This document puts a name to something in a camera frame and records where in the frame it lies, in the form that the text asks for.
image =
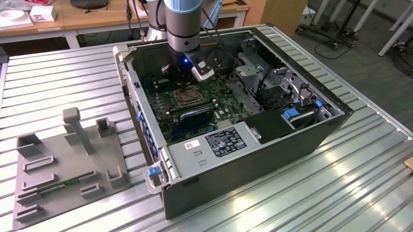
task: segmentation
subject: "motherboard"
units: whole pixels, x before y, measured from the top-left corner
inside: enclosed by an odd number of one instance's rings
[[[224,77],[177,85],[151,80],[145,95],[168,145],[235,124],[247,117]]]

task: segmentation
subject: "green circuit board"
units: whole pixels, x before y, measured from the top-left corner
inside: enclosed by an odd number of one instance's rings
[[[163,80],[145,89],[148,102],[168,145],[218,129],[216,123],[236,123],[247,113],[231,94],[224,78],[216,78],[185,87],[172,88]],[[187,112],[212,109],[212,120],[191,130],[177,130],[179,117]]]

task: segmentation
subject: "slotted metal surface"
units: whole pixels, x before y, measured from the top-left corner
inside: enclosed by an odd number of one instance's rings
[[[312,154],[173,220],[147,191],[145,166],[116,82],[112,46],[12,57],[0,108],[0,232],[12,230],[16,136],[63,133],[61,109],[81,125],[116,122],[132,187],[25,231],[410,231],[411,133],[272,27],[258,26],[355,110]]]

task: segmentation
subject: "blue latch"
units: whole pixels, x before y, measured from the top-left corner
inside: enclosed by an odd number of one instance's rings
[[[286,119],[290,119],[291,117],[294,117],[294,116],[296,116],[296,115],[299,115],[299,113],[298,113],[298,111],[296,111],[296,109],[287,109],[284,112],[283,112],[283,117],[286,118]]]
[[[315,106],[318,107],[318,108],[320,108],[320,106],[322,106],[322,103],[320,103],[320,101],[315,101]]]
[[[137,121],[143,120],[143,115],[141,115],[141,111],[137,111],[137,117],[136,117]]]
[[[159,176],[161,173],[161,170],[160,170],[160,167],[156,166],[156,167],[152,167],[148,169],[148,177],[149,178],[153,178],[155,176]]]

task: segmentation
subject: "white label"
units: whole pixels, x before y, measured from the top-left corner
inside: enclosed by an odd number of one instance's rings
[[[206,65],[207,65],[207,64],[206,64],[204,61],[202,61],[202,62],[198,64],[199,68],[203,68]]]
[[[37,31],[49,31],[49,30],[60,30],[60,28],[41,28]]]
[[[200,145],[199,141],[194,140],[194,141],[185,143],[185,149],[188,150],[188,149],[191,149],[191,148],[194,148],[194,147],[196,147],[199,145]]]

